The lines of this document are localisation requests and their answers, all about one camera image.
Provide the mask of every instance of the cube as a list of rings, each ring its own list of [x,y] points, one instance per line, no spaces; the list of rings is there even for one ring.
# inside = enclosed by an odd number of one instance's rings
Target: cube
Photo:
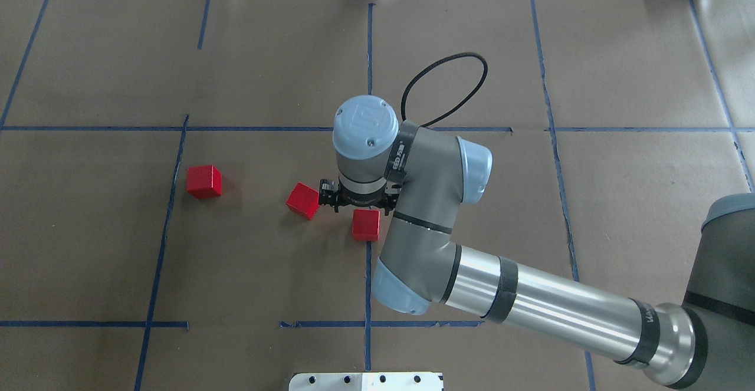
[[[357,241],[377,241],[380,238],[380,210],[354,210],[351,235]]]
[[[197,199],[221,196],[223,175],[214,165],[189,167],[186,171],[186,191]]]
[[[319,199],[320,192],[303,183],[297,183],[285,204],[294,213],[311,220],[318,208],[320,208]]]

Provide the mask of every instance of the robotic arm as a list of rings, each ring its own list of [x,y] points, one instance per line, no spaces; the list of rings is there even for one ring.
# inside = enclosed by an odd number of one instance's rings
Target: robotic arm
[[[339,184],[322,181],[320,203],[395,209],[373,275],[384,305],[421,315],[436,302],[527,327],[672,389],[755,389],[755,194],[711,207],[685,303],[653,307],[452,242],[460,204],[485,191],[487,147],[399,124],[376,96],[340,106],[333,144]]]

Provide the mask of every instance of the wire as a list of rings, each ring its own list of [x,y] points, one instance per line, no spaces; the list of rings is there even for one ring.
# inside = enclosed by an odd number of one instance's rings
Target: wire
[[[460,109],[463,104],[467,103],[472,96],[474,96],[475,93],[477,93],[477,90],[480,90],[480,87],[482,87],[482,84],[485,82],[485,78],[488,77],[488,63],[485,60],[485,58],[482,57],[482,55],[479,55],[479,53],[475,52],[462,52],[457,53],[456,55],[446,56],[442,60],[435,61],[431,65],[429,65],[426,69],[420,71],[419,74],[417,74],[412,81],[409,82],[409,84],[406,85],[406,89],[404,90],[404,95],[401,96],[401,119],[406,120],[406,98],[409,96],[409,91],[412,90],[413,85],[415,85],[422,77],[424,77],[425,74],[432,71],[432,69],[436,68],[439,65],[445,64],[448,61],[458,60],[459,58],[477,58],[482,63],[482,76],[480,77],[480,81],[477,83],[477,85],[472,89],[472,91],[465,97],[464,99],[461,99],[461,102],[458,103],[454,108],[448,110],[445,114],[441,115],[440,117],[437,117],[437,119],[431,120],[429,122],[424,123],[421,127],[428,127],[433,125],[434,123],[437,123],[438,121],[445,119],[449,115],[456,112],[456,110]]]

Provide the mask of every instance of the white bracket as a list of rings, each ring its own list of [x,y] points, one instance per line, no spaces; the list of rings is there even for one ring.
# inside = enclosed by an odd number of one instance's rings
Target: white bracket
[[[358,372],[297,374],[288,391],[443,391],[436,372]]]

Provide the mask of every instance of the red block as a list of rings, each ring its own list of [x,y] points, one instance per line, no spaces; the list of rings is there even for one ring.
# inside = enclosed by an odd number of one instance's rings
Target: red block
[[[380,238],[380,210],[354,210],[351,235],[357,241],[377,241]]]
[[[197,199],[223,195],[223,176],[214,165],[189,167],[186,171],[186,191]]]
[[[311,220],[318,208],[320,208],[319,199],[320,192],[303,183],[297,183],[285,204],[294,213]]]

